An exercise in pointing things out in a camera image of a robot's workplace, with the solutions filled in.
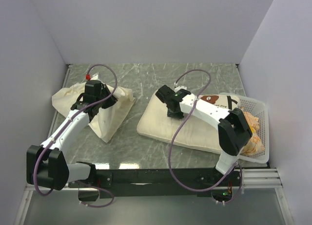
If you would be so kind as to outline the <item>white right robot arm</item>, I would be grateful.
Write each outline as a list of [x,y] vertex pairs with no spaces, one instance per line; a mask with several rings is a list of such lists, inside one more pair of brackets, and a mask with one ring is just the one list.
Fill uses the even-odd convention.
[[166,85],[157,90],[156,97],[166,104],[168,110],[197,117],[218,131],[222,152],[215,166],[214,181],[218,185],[226,185],[231,180],[229,170],[234,167],[242,148],[253,135],[243,111],[218,107],[186,89],[175,92]]

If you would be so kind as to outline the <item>cream satin pillowcase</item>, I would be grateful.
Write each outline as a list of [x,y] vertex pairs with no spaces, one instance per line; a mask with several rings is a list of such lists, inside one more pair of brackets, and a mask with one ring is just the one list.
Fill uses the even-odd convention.
[[[62,88],[52,96],[53,107],[64,117],[71,106],[84,92],[84,83],[76,83],[69,88]],[[114,92],[117,102],[106,109],[100,109],[89,124],[92,131],[105,143],[108,143],[120,127],[131,107],[135,103],[133,90],[118,86]]]

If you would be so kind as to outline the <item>cream pillow with bear print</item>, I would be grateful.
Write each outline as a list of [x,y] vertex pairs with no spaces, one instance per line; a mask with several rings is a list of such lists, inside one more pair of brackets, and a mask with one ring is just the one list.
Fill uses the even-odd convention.
[[[169,118],[166,104],[153,93],[138,125],[137,133],[165,143],[172,137],[185,118]],[[174,140],[177,146],[221,154],[217,126],[212,126],[192,115]]]

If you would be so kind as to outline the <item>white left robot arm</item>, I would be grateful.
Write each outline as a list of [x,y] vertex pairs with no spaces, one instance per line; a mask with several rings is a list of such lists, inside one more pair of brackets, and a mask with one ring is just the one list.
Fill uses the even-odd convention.
[[67,183],[81,181],[86,187],[96,184],[97,170],[91,163],[67,164],[64,153],[78,134],[100,110],[111,108],[117,98],[99,80],[89,80],[76,99],[64,122],[39,146],[31,145],[26,153],[26,181],[35,187],[61,190]]

